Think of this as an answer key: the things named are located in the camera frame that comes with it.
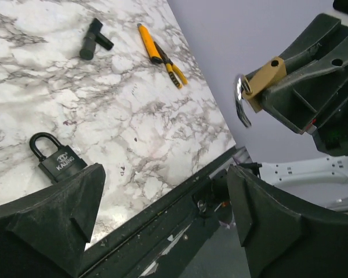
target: yellow pliers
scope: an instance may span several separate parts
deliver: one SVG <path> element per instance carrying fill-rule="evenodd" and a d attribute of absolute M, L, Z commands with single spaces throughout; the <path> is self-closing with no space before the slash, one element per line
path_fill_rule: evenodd
<path fill-rule="evenodd" d="M 137 26 L 142 36 L 142 40 L 146 47 L 148 55 L 150 56 L 151 62 L 155 64 L 164 63 L 166 66 L 166 70 L 168 71 L 168 74 L 170 76 L 170 79 L 173 81 L 177 88 L 182 88 L 182 84 L 175 77 L 174 73 L 177 74 L 177 76 L 184 85 L 188 84 L 187 78 L 180 71 L 180 69 L 172 62 L 172 60 L 169 59 L 169 57 L 165 54 L 161 47 L 153 41 L 147 28 L 141 24 L 138 24 Z"/>

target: white marble surface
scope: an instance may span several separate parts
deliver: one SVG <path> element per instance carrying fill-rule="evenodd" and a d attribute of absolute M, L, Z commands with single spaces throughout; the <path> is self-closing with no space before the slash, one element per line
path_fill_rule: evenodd
<path fill-rule="evenodd" d="M 115 46 L 83 61 L 93 17 Z M 149 62 L 138 22 L 187 86 Z M 235 144 L 165 0 L 0 0 L 0 204 L 50 186 L 28 147 L 40 131 L 106 170 L 91 244 Z"/>

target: white wall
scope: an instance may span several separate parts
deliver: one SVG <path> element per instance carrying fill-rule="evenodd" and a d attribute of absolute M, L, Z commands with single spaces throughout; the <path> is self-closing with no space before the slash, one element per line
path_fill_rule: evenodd
<path fill-rule="evenodd" d="M 239 146 L 253 161 L 290 162 L 324 156 L 310 135 L 288 130 L 265 112 L 246 112 L 246 129 L 233 104 L 233 79 L 279 55 L 332 0 L 168 0 L 202 73 Z M 348 196 L 348 186 L 305 186 L 290 191 L 311 202 Z"/>

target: pliers handle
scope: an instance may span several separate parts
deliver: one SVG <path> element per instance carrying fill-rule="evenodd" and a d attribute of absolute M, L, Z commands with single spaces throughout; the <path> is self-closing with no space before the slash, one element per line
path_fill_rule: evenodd
<path fill-rule="evenodd" d="M 172 62 L 172 60 L 169 59 L 169 57 L 165 54 L 161 47 L 156 42 L 154 42 L 154 45 L 162 59 L 162 62 L 165 64 L 166 70 L 168 71 L 169 77 L 174 83 L 174 85 L 178 89 L 183 87 L 182 84 L 180 84 L 178 79 L 175 77 L 174 73 L 176 73 L 176 75 L 179 77 L 179 79 L 182 81 L 184 85 L 188 84 L 187 78 L 184 76 L 181 70 Z"/>

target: padlock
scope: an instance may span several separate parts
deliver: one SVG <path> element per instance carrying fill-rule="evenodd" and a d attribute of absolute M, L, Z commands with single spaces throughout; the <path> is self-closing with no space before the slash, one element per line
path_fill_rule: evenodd
<path fill-rule="evenodd" d="M 41 137 L 51 140 L 58 148 L 58 151 L 48 158 L 36 147 L 36 140 Z M 62 145 L 56 137 L 47 132 L 34 134 L 30 139 L 30 149 L 40 161 L 39 168 L 51 179 L 53 184 L 72 177 L 87 166 L 70 146 Z"/>

